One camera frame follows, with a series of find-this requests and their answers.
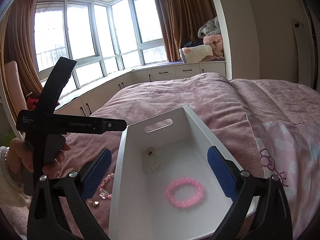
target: blue gripper pad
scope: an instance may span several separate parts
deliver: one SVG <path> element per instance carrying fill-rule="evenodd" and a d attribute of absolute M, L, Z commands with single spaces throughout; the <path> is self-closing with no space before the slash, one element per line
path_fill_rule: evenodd
<path fill-rule="evenodd" d="M 233 202 L 236 201 L 238 198 L 236 179 L 222 160 L 223 156 L 220 156 L 214 147 L 209 148 L 207 156 L 208 163 L 216 176 L 223 193 L 226 197 L 231 198 Z"/>
<path fill-rule="evenodd" d="M 81 178 L 81 199 L 83 201 L 93 197 L 107 170 L 109 169 L 109 166 L 111 165 L 111 159 L 112 157 L 110 150 L 104 150 L 99 154 L 97 159 L 90 165 L 84 176 Z"/>

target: wrist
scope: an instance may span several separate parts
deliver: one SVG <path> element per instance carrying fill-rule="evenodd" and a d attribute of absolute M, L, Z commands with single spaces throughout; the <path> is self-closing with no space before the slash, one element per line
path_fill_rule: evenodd
<path fill-rule="evenodd" d="M 13 163 L 15 162 L 14 160 L 14 156 L 12 154 L 10 154 L 10 150 L 9 147 L 6 148 L 6 150 L 4 151 L 4 161 L 7 167 L 7 170 L 11 176 L 11 178 L 20 186 L 23 187 L 24 184 L 22 183 L 23 178 L 22 178 L 22 174 L 21 172 L 17 171 L 15 169 L 15 165 L 13 165 Z"/>

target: box handle hole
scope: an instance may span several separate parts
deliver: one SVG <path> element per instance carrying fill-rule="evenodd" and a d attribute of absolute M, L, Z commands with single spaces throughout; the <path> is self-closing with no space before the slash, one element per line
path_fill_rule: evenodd
<path fill-rule="evenodd" d="M 165 119 L 165 120 L 163 120 L 163 121 L 150 124 L 150 125 L 146 126 L 146 127 L 144 128 L 144 130 L 145 130 L 146 132 L 152 132 L 152 131 L 155 131 L 155 130 L 164 128 L 164 127 L 166 127 L 166 126 L 169 126 L 169 125 L 171 125 L 171 124 L 172 124 L 172 119 L 168 118 L 168 119 Z"/>

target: bay window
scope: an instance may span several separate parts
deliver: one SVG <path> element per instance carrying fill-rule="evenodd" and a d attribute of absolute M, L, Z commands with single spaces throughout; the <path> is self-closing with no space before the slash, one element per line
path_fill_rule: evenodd
<path fill-rule="evenodd" d="M 35 0 L 33 46 L 43 85 L 60 57 L 77 60 L 61 96 L 115 71 L 167 60 L 154 0 Z"/>

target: drawer handle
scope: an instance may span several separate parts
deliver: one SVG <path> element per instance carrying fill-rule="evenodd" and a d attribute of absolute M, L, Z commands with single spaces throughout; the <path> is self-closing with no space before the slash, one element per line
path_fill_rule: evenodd
<path fill-rule="evenodd" d="M 82 110 L 84 116 L 86 116 L 86 115 L 85 115 L 85 112 L 84 112 L 84 110 L 83 110 L 83 108 L 82 108 L 82 106 L 80 107 L 80 109 Z"/>
<path fill-rule="evenodd" d="M 88 106 L 88 108 L 89 108 L 90 114 L 92 114 L 89 104 L 88 104 L 88 103 L 86 103 L 86 105 L 87 105 L 87 106 Z"/>

